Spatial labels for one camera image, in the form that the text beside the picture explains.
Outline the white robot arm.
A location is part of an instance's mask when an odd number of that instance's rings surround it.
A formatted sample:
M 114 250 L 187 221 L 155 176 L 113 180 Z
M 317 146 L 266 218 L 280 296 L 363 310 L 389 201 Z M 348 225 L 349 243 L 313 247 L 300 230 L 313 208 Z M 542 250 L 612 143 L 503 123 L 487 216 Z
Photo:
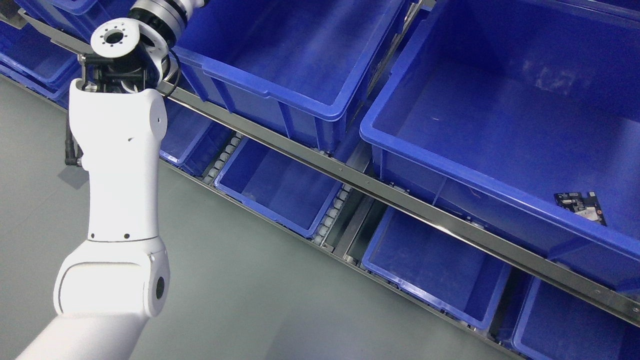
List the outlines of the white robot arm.
M 205 0 L 137 0 L 80 54 L 67 133 L 89 176 L 86 239 L 65 258 L 55 318 L 20 360 L 128 360 L 166 303 L 169 256 L 159 232 L 159 152 L 168 127 L 158 86 L 181 75 L 169 56 Z

